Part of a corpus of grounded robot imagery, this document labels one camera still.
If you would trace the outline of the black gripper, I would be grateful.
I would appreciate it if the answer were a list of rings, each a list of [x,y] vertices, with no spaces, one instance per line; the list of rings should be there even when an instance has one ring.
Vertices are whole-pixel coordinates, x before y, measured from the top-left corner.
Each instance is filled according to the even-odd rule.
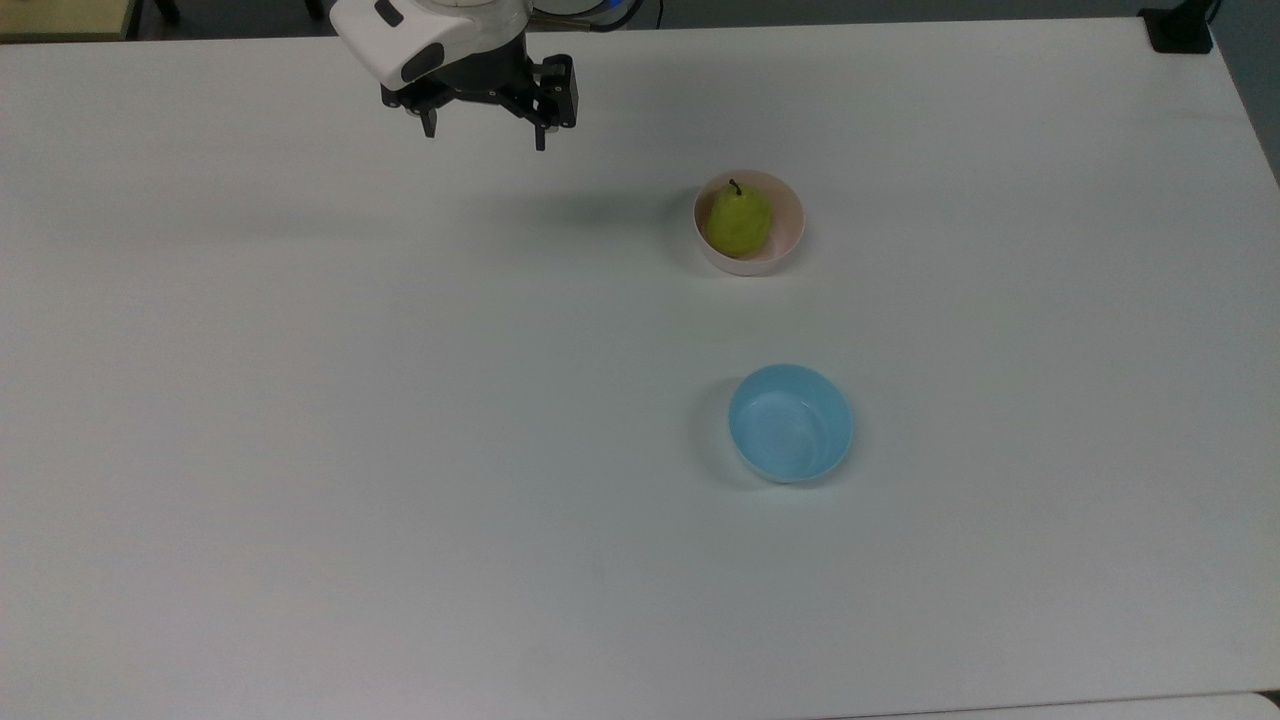
[[[428,138],[436,137],[436,110],[449,102],[474,102],[506,109],[529,122],[535,150],[547,150],[549,131],[571,129],[579,120],[579,88],[573,59],[556,54],[535,63],[520,35],[498,49],[472,54],[430,70],[428,60],[442,58],[434,44],[407,65],[401,88],[380,87],[381,102],[420,119]]]

